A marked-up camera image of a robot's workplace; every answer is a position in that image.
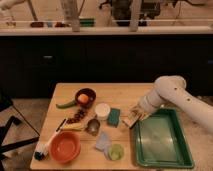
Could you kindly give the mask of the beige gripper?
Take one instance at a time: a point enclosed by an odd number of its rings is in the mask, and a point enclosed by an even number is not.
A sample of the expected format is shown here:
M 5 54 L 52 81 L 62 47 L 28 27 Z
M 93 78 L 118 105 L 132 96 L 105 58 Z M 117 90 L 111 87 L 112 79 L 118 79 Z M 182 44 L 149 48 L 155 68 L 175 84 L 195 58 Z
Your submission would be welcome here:
M 131 110 L 130 113 L 126 118 L 122 120 L 125 126 L 128 128 L 132 128 L 134 124 L 138 120 L 144 120 L 149 116 L 149 113 L 146 112 L 142 107 L 139 105 L 134 106 Z

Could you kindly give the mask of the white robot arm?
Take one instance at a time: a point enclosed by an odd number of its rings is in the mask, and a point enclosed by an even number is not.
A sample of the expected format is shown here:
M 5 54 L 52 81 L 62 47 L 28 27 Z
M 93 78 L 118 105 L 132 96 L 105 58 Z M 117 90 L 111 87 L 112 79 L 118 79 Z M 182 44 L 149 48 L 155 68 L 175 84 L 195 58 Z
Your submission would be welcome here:
M 186 91 L 186 81 L 182 76 L 158 77 L 153 88 L 140 98 L 130 109 L 130 113 L 122 122 L 132 128 L 138 120 L 145 120 L 156 112 L 166 101 L 173 103 L 195 122 L 213 134 L 213 107 L 195 98 Z

